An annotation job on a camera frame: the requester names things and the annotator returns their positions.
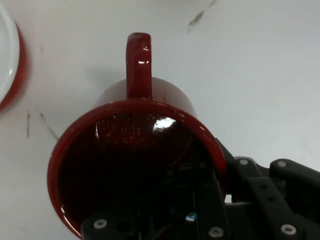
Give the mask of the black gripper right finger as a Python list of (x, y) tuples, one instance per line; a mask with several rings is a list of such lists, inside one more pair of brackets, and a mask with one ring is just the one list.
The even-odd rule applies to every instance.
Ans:
[(217, 240), (318, 240), (320, 173), (281, 158), (269, 167), (252, 158), (234, 157), (219, 145), (226, 161), (225, 226)]

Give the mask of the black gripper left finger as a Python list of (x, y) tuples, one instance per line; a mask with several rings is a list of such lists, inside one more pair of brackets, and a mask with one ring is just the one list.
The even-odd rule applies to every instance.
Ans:
[(226, 240), (228, 219), (210, 160), (170, 168), (142, 195), (105, 206), (81, 225), (84, 240)]

